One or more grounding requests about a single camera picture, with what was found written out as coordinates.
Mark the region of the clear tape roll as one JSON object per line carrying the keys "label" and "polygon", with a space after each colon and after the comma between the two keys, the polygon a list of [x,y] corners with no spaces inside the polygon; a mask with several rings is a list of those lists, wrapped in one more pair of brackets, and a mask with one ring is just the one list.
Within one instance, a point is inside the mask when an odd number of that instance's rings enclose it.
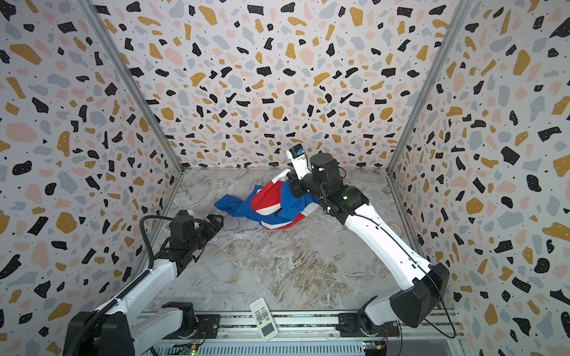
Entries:
{"label": "clear tape roll", "polygon": [[407,234],[405,232],[405,230],[403,229],[403,227],[395,222],[389,222],[388,224],[390,226],[390,228],[392,228],[392,230],[402,239],[404,239],[405,237],[407,237]]}

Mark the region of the white remote control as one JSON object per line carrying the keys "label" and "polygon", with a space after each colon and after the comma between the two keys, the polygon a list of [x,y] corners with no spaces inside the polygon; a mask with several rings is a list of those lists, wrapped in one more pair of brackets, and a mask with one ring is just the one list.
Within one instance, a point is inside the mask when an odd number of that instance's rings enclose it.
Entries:
{"label": "white remote control", "polygon": [[259,298],[249,304],[255,325],[261,333],[261,340],[270,341],[278,334],[278,328],[264,298]]}

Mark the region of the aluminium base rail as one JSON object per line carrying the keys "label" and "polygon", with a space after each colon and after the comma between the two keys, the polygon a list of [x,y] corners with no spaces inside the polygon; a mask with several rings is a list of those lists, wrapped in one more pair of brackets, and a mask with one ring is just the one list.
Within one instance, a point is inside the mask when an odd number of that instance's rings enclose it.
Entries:
{"label": "aluminium base rail", "polygon": [[356,311],[203,311],[176,336],[172,308],[144,311],[132,330],[135,355],[470,355],[454,311],[436,310],[416,328],[401,321],[363,332]]}

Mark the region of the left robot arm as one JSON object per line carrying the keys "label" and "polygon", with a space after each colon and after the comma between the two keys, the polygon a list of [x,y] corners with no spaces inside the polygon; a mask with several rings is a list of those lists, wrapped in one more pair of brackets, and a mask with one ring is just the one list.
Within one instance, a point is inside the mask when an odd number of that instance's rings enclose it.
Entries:
{"label": "left robot arm", "polygon": [[143,241],[148,267],[108,302],[93,311],[76,314],[68,324],[64,355],[142,355],[163,338],[194,338],[200,332],[194,307],[168,302],[153,316],[138,317],[156,295],[196,263],[206,244],[224,227],[224,217],[210,214],[198,219],[181,211],[167,217],[169,237],[158,252]]}

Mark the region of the blue red white jacket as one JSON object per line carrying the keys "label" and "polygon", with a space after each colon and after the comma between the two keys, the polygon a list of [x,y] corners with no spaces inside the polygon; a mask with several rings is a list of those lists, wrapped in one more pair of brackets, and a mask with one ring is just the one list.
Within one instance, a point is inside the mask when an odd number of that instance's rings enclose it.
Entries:
{"label": "blue red white jacket", "polygon": [[268,230],[290,228],[320,205],[311,194],[293,197],[289,172],[289,169],[282,171],[265,186],[256,185],[245,200],[227,194],[215,203],[215,208],[232,217],[255,221]]}

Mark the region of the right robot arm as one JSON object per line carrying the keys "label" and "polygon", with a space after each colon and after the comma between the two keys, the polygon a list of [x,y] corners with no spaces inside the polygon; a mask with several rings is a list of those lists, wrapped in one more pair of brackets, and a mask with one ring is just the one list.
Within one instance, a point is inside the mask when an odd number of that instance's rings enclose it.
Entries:
{"label": "right robot arm", "polygon": [[302,145],[287,152],[294,167],[287,177],[293,197],[316,198],[325,214],[360,237],[383,262],[399,286],[387,298],[371,298],[357,313],[348,332],[375,336],[386,323],[417,328],[436,306],[444,304],[450,272],[417,254],[380,217],[370,200],[343,181],[341,168],[329,153],[308,157]]}

